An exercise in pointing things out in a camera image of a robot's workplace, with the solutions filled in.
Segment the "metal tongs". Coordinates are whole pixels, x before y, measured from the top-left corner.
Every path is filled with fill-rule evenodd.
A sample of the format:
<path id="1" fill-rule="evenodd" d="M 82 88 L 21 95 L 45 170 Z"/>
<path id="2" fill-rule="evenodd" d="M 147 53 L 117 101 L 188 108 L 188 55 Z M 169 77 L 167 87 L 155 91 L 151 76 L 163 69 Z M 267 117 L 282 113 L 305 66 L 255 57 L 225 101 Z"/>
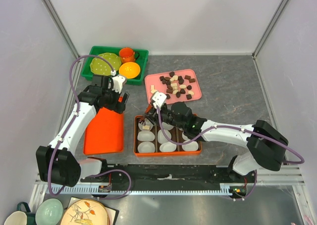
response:
<path id="1" fill-rule="evenodd" d="M 138 121 L 138 127 L 141 131 L 151 131 L 156 126 L 156 112 L 144 113 Z"/>

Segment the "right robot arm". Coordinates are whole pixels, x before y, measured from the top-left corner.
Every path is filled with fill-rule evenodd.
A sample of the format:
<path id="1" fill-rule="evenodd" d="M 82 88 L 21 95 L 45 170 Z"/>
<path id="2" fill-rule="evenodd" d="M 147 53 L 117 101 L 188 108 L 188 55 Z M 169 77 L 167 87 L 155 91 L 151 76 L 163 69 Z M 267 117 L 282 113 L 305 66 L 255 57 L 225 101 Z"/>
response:
<path id="1" fill-rule="evenodd" d="M 151 123 L 166 123 L 183 130 L 188 139 L 203 142 L 223 142 L 246 148 L 248 151 L 234 156 L 227 169 L 228 179 L 239 182 L 248 173 L 264 168 L 279 171 L 284 160 L 288 140 L 263 120 L 254 124 L 234 125 L 217 123 L 199 117 L 184 102 L 169 109 L 149 105 L 144 117 Z"/>

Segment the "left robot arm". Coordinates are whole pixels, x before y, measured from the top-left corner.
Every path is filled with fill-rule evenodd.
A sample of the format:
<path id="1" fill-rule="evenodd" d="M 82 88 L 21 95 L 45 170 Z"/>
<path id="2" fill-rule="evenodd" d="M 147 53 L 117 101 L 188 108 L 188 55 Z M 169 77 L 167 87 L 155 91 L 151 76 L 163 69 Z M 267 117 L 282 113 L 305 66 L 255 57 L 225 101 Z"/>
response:
<path id="1" fill-rule="evenodd" d="M 125 110 L 129 94 L 123 92 L 126 78 L 122 75 L 94 75 L 79 95 L 65 125 L 48 146 L 36 150 L 36 160 L 41 181 L 73 187 L 85 177 L 96 181 L 107 180 L 109 171 L 101 159 L 88 158 L 78 162 L 75 151 L 89 123 L 100 109 L 105 108 L 118 114 Z"/>

